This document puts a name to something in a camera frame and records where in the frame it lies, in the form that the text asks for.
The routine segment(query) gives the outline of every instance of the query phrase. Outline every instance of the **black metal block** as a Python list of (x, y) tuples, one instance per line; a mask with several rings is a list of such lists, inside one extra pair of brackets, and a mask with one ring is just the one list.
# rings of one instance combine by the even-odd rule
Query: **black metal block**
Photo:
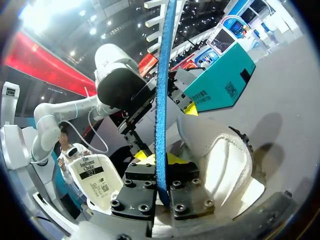
[(175, 220), (195, 219), (214, 213), (214, 201), (199, 181), (182, 182), (179, 187), (175, 186), (178, 181), (174, 181), (171, 185), (171, 210)]
[(156, 166), (130, 164), (125, 171), (125, 177), (130, 180), (153, 181), (156, 179)]
[(167, 166), (168, 183), (175, 180), (179, 181), (191, 181), (192, 179), (199, 178), (199, 169), (194, 162), (184, 164), (171, 164)]
[(132, 180), (132, 184), (124, 185), (116, 200), (111, 201), (111, 206), (112, 202), (119, 203), (111, 208), (112, 213), (123, 218), (153, 221), (157, 196), (156, 182)]

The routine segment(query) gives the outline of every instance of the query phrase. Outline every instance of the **red banner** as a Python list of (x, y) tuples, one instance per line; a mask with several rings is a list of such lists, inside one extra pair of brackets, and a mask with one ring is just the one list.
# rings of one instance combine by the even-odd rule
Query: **red banner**
[(15, 36), (5, 64), (34, 78), (87, 96), (96, 94), (95, 82), (84, 76), (61, 59), (36, 44), (22, 32)]
[(141, 77), (144, 77), (157, 62), (158, 59), (156, 59), (151, 53), (148, 53), (139, 62), (139, 73)]

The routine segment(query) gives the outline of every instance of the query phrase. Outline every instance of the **white cable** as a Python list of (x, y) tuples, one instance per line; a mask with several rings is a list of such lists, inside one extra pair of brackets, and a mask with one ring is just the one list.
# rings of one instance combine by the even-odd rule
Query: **white cable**
[(92, 112), (94, 108), (92, 108), (89, 113), (88, 113), (88, 122), (89, 122), (89, 125), (91, 127), (91, 129), (93, 130), (93, 132), (97, 135), (97, 137), (101, 140), (101, 142), (104, 144), (105, 148), (106, 148), (106, 151), (101, 151), (99, 149), (96, 149), (94, 148), (93, 146), (91, 146), (83, 137), (82, 135), (80, 134), (80, 132), (76, 129), (76, 127), (69, 121), (67, 120), (63, 120), (62, 122), (66, 122), (67, 124), (69, 124), (74, 130), (75, 132), (78, 134), (78, 136), (81, 138), (81, 140), (88, 145), (88, 147), (92, 150), (94, 150), (95, 152), (97, 153), (100, 153), (100, 154), (106, 154), (108, 151), (109, 151), (109, 148), (108, 148), (108, 145), (106, 144), (106, 142), (100, 137), (100, 135), (97, 133), (97, 131), (94, 129), (94, 127), (92, 126), (91, 122), (90, 122), (90, 113)]

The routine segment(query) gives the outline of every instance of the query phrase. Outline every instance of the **ceiling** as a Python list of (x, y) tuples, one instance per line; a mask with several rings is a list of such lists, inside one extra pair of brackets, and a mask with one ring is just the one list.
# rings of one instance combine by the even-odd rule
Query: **ceiling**
[[(42, 1), (46, 2), (43, 5), (39, 5), (41, 1), (33, 2), (33, 8), (22, 12), (23, 31), (92, 80), (94, 55), (101, 45), (115, 44), (139, 63), (147, 48), (157, 41), (146, 41), (158, 25), (148, 28), (145, 21), (157, 17), (160, 8), (144, 8), (145, 0), (47, 0)], [(187, 0), (173, 47), (213, 28), (228, 2)]]

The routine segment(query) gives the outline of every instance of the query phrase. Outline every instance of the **qr code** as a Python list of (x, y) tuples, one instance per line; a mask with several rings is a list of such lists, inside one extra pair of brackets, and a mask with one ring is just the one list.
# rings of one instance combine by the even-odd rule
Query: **qr code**
[(237, 95), (237, 93), (238, 93), (235, 85), (233, 85), (232, 82), (229, 82), (224, 88), (225, 88), (225, 90), (228, 92), (228, 94), (230, 95), (230, 97), (231, 97), (232, 99), (233, 99), (233, 98)]
[(105, 192), (107, 192), (109, 190), (109, 187), (108, 187), (107, 184), (104, 184), (104, 185), (101, 186), (101, 189), (105, 193)]

